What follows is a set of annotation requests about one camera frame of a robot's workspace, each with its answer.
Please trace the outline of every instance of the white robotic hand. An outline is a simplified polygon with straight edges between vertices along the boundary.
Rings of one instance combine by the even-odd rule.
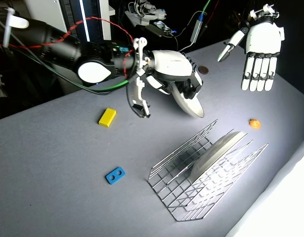
[[[279,17],[272,6],[268,4],[259,11],[252,10],[249,17],[256,20],[254,26],[248,31],[246,40],[247,60],[243,73],[242,90],[266,91],[271,90],[276,71],[277,56],[280,53],[281,41],[285,39],[283,27],[279,28],[273,22]],[[218,62],[228,57],[230,51],[238,45],[245,36],[244,27],[233,35],[224,51],[220,54]]]

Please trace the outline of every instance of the orange object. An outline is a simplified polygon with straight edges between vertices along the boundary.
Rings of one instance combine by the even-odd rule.
[[[261,122],[259,122],[257,119],[250,119],[249,124],[253,129],[260,129],[261,128]]]

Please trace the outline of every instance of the gray connector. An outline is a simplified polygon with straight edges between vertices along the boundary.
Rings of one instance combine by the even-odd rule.
[[[202,21],[197,20],[195,28],[193,28],[193,32],[192,32],[192,35],[191,35],[191,38],[190,38],[191,43],[196,42],[196,40],[198,38],[198,35],[199,35],[199,32],[200,32],[200,29],[201,29],[201,26],[202,26]]]

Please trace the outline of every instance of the metal frame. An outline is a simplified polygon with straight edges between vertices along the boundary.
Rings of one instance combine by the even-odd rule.
[[[235,181],[268,146],[246,157],[241,153],[253,142],[228,152],[194,183],[188,180],[192,165],[212,145],[207,138],[217,120],[152,167],[148,183],[177,221],[203,219]]]

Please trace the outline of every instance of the white light strip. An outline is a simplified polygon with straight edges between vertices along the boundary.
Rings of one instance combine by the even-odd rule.
[[[90,38],[89,38],[89,33],[88,33],[88,27],[87,27],[87,21],[86,21],[86,15],[85,15],[85,9],[84,9],[83,0],[79,0],[79,4],[80,4],[81,10],[82,10],[82,17],[83,17],[83,21],[84,21],[84,28],[85,28],[85,32],[86,32],[86,39],[89,42]]]

